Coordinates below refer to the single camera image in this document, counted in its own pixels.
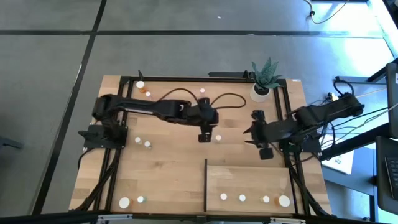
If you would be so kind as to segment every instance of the wooden tabletop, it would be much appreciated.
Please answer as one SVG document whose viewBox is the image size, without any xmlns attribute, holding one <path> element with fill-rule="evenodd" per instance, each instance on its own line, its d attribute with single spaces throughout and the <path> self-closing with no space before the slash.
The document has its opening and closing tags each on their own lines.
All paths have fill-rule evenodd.
<svg viewBox="0 0 398 224">
<path fill-rule="evenodd" d="M 104 76 L 99 96 L 117 94 L 119 80 L 120 76 Z M 301 81 L 286 81 L 291 109 L 304 106 L 305 98 Z M 223 93 L 237 93 L 245 97 L 247 105 L 239 109 L 218 110 L 220 121 L 218 126 L 213 129 L 213 139 L 209 143 L 198 142 L 198 134 L 200 134 L 198 127 L 170 124 L 154 116 L 129 113 L 127 118 L 129 132 L 126 147 L 122 150 L 119 163 L 111 206 L 112 212 L 212 215 L 281 215 L 294 212 L 294 210 L 286 210 L 282 207 L 280 209 L 264 207 L 263 210 L 241 210 L 240 208 L 228 210 L 223 205 L 218 205 L 221 206 L 220 209 L 215 208 L 207 212 L 203 210 L 205 159 L 209 166 L 242 167 L 243 169 L 246 169 L 245 167 L 280 167 L 280 169 L 284 167 L 284 160 L 279 153 L 274 151 L 273 159 L 262 161 L 259 158 L 258 149 L 244 143 L 245 140 L 250 139 L 250 134 L 243 134 L 243 131 L 251 125 L 250 115 L 253 110 L 264 110 L 268 123 L 277 121 L 273 91 L 269 93 L 265 102 L 255 103 L 249 96 L 251 83 L 146 82 L 146 87 L 152 94 L 152 101 L 159 99 L 170 90 L 184 87 L 191 90 L 197 97 L 205 96 L 210 100 L 214 100 Z M 201 95 L 200 88 L 205 88 L 205 94 Z M 283 96 L 282 91 L 279 90 L 279 92 L 279 95 Z M 133 98 L 148 100 L 145 94 L 140 93 L 135 86 L 132 95 Z M 184 91 L 176 91 L 166 99 L 193 101 L 192 96 Z M 280 100 L 285 116 L 283 97 Z M 236 96 L 225 96 L 220 98 L 214 106 L 240 105 L 241 101 L 242 99 Z M 222 137 L 220 142 L 214 140 L 217 134 Z M 150 141 L 152 149 L 145 148 L 143 144 L 136 144 L 135 137 L 140 137 L 143 141 Z M 79 206 L 97 184 L 103 156 L 104 149 L 95 149 L 82 159 L 70 209 Z M 302 159 L 309 156 L 309 153 L 301 153 Z M 302 165 L 307 188 L 322 208 L 331 213 L 320 163 L 316 158 L 312 158 Z M 249 181 L 242 190 L 250 191 L 253 187 L 251 183 Z M 271 185 L 270 180 L 264 180 L 263 184 L 264 189 L 267 188 L 267 185 Z M 104 188 L 100 208 L 104 208 L 107 189 L 108 185 Z M 297 186 L 295 189 L 298 210 L 303 213 L 301 194 Z M 255 197 L 256 203 L 258 203 L 257 199 L 268 194 L 266 190 L 264 191 L 259 192 L 258 195 L 251 194 L 250 197 Z M 280 192 L 275 190 L 275 194 L 287 194 L 285 191 L 285 187 L 281 187 Z M 231 193 L 229 193 L 231 200 L 225 204 L 227 207 L 234 207 L 230 203 L 236 203 L 234 200 L 237 199 L 237 195 L 235 194 L 238 192 L 231 188 Z M 146 201 L 137 203 L 138 196 L 144 196 Z M 122 197 L 132 200 L 132 204 L 126 209 L 119 207 L 119 200 Z M 207 204 L 209 205 L 209 202 L 214 200 L 216 199 L 208 199 Z M 248 198 L 248 202 L 243 203 L 247 203 L 245 205 L 249 206 L 249 201 L 253 200 Z"/>
</svg>

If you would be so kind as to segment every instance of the potted plant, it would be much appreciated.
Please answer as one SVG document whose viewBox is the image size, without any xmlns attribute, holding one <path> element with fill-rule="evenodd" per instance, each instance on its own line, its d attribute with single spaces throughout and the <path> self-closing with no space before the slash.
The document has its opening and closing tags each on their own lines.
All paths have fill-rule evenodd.
<svg viewBox="0 0 398 224">
<path fill-rule="evenodd" d="M 254 72 L 255 84 L 250 92 L 250 97 L 255 102 L 264 102 L 270 89 L 277 88 L 280 86 L 276 81 L 281 75 L 274 75 L 278 62 L 272 64 L 271 58 L 268 58 L 266 64 L 262 68 L 261 72 L 257 70 L 257 66 L 254 62 L 251 62 Z"/>
</svg>

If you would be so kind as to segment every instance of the white pot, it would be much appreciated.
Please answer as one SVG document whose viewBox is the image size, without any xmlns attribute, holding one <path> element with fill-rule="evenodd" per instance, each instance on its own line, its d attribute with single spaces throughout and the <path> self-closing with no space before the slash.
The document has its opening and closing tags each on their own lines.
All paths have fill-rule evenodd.
<svg viewBox="0 0 398 224">
<path fill-rule="evenodd" d="M 269 95 L 269 92 L 270 92 L 271 90 L 269 90 L 268 93 L 265 94 L 265 95 L 259 95 L 259 94 L 256 93 L 256 91 L 254 90 L 254 86 L 255 86 L 255 85 L 256 85 L 256 84 L 253 85 L 253 87 L 251 88 L 251 91 L 250 91 L 250 97 L 251 97 L 251 99 L 252 99 L 253 101 L 257 102 L 257 103 L 264 102 L 264 101 L 266 100 L 267 96 Z"/>
</svg>

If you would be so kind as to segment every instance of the white paper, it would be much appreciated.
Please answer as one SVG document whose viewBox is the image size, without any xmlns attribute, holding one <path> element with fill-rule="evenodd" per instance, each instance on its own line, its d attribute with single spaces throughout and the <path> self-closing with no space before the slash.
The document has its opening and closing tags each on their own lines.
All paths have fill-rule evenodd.
<svg viewBox="0 0 398 224">
<path fill-rule="evenodd" d="M 325 135 L 325 140 L 323 142 L 327 142 L 329 140 L 333 140 L 333 136 Z M 341 142 L 342 140 L 336 138 L 336 143 Z M 331 146 L 332 141 L 326 143 L 321 147 L 321 150 L 327 149 Z M 329 168 L 335 169 L 337 171 L 343 172 L 345 174 L 351 174 L 353 169 L 353 160 L 354 160 L 354 151 L 347 152 L 346 154 L 336 156 L 331 158 L 329 161 L 322 161 L 322 165 L 327 166 Z"/>
</svg>

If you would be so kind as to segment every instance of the wooden board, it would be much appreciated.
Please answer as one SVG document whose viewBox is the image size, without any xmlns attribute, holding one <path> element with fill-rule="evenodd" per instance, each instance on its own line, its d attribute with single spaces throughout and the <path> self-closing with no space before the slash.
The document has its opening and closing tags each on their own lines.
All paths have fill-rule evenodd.
<svg viewBox="0 0 398 224">
<path fill-rule="evenodd" d="M 288 168 L 207 166 L 206 207 L 208 211 L 294 213 L 291 186 Z M 244 202 L 239 200 L 241 194 L 246 196 Z M 265 195 L 268 203 L 261 201 Z M 275 202 L 281 195 L 288 196 L 290 206 Z"/>
<path fill-rule="evenodd" d="M 116 94 L 119 79 L 119 76 L 104 76 L 99 95 Z M 200 96 L 200 88 L 206 88 L 205 96 L 211 100 L 222 93 L 232 91 L 245 97 L 247 105 L 240 109 L 218 111 L 220 122 L 213 130 L 213 137 L 217 134 L 222 135 L 220 144 L 198 143 L 197 137 L 200 133 L 198 127 L 169 124 L 156 117 L 129 113 L 127 119 L 129 133 L 119 164 L 112 212 L 203 214 L 205 159 L 214 166 L 284 167 L 282 156 L 276 152 L 273 159 L 260 160 L 258 149 L 244 143 L 250 139 L 250 134 L 242 134 L 251 124 L 250 114 L 253 110 L 264 110 L 267 122 L 277 120 L 273 91 L 269 93 L 265 102 L 255 103 L 249 96 L 252 84 L 248 83 L 146 82 L 146 86 L 152 93 L 154 101 L 170 90 L 184 87 L 194 92 L 196 96 Z M 292 110 L 305 105 L 301 82 L 287 80 L 287 86 Z M 133 98 L 147 99 L 137 88 L 133 88 L 132 95 Z M 280 96 L 282 111 L 285 113 L 282 91 Z M 184 91 L 174 92 L 166 98 L 193 101 L 192 96 Z M 241 99 L 226 96 L 215 103 L 215 106 L 240 104 Z M 136 136 L 144 141 L 150 141 L 152 149 L 148 150 L 142 145 L 135 144 Z M 82 159 L 70 208 L 79 206 L 94 188 L 100 174 L 103 154 L 103 149 L 95 149 Z M 310 154 L 303 153 L 302 159 L 308 156 Z M 320 205 L 326 211 L 330 211 L 320 163 L 313 158 L 303 163 L 303 169 L 308 189 Z M 295 188 L 297 200 L 301 202 L 299 189 L 297 186 Z M 104 208 L 106 192 L 107 186 L 104 188 L 100 208 Z M 142 204 L 134 203 L 128 209 L 119 208 L 118 202 L 121 197 L 136 200 L 140 195 L 146 196 L 147 201 Z M 299 212 L 302 213 L 301 203 L 298 205 Z"/>
</svg>

